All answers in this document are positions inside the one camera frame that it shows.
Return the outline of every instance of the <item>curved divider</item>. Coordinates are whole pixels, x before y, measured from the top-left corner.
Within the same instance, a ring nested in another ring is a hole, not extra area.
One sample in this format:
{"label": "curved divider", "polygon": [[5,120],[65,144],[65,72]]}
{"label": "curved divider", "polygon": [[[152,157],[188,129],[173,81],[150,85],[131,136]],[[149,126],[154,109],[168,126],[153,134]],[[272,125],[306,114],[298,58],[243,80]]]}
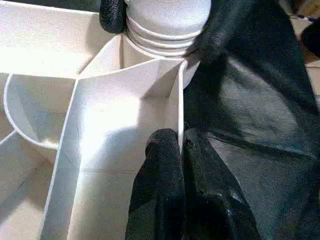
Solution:
{"label": "curved divider", "polygon": [[183,135],[181,62],[154,59],[77,80],[41,240],[124,239],[132,184],[148,137],[162,128]]}
{"label": "curved divider", "polygon": [[55,155],[75,80],[11,74],[5,84],[3,105],[13,128],[27,141]]}

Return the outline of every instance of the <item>white plastic tray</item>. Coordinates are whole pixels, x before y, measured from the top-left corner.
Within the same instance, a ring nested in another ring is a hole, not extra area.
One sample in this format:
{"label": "white plastic tray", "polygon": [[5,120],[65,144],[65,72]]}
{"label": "white plastic tray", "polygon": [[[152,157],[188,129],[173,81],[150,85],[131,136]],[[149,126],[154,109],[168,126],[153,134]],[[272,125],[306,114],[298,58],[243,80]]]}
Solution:
{"label": "white plastic tray", "polygon": [[92,12],[0,12],[0,239],[124,239],[147,139],[171,128],[181,146],[199,61],[149,54]]}

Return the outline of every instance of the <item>black fabric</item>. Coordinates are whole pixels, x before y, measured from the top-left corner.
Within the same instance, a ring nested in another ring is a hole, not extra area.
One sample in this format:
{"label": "black fabric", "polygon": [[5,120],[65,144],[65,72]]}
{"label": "black fabric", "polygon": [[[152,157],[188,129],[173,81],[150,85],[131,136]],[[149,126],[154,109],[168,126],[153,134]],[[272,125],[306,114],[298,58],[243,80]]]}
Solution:
{"label": "black fabric", "polygon": [[109,33],[119,34],[126,24],[124,0],[101,0],[99,20],[101,27]]}
{"label": "black fabric", "polygon": [[310,52],[320,58],[320,18],[303,30],[301,40]]}
{"label": "black fabric", "polygon": [[126,240],[181,240],[185,222],[183,162],[176,133],[155,131],[130,200]]}
{"label": "black fabric", "polygon": [[291,23],[273,0],[215,7],[184,119],[239,180],[262,239],[319,237],[320,118]]}
{"label": "black fabric", "polygon": [[194,240],[259,240],[255,218],[240,185],[208,140],[184,132],[187,227]]}

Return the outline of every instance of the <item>plastic divider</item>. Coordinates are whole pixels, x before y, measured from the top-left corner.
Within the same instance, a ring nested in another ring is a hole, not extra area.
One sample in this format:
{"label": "plastic divider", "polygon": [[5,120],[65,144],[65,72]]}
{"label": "plastic divider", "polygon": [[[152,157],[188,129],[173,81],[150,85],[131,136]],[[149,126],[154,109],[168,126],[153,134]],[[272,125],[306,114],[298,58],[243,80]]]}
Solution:
{"label": "plastic divider", "polygon": [[154,59],[78,80],[40,239],[124,239],[148,137],[162,128],[183,134],[180,64]]}

